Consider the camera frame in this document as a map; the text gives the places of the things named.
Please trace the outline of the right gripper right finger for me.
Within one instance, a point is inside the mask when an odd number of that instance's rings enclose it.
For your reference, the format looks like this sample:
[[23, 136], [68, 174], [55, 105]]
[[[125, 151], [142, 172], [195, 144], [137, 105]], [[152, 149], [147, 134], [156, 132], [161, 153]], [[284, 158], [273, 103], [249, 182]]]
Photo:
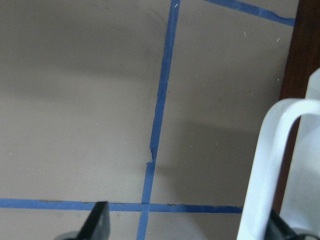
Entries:
[[311, 233], [295, 232], [273, 209], [267, 223], [265, 240], [319, 240], [320, 237]]

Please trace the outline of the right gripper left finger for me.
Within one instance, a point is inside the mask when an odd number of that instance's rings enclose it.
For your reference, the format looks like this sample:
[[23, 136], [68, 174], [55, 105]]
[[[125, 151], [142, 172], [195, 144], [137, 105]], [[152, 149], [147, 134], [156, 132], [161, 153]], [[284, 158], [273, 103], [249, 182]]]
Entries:
[[58, 240], [108, 240], [111, 234], [108, 201], [96, 202], [79, 232], [61, 234]]

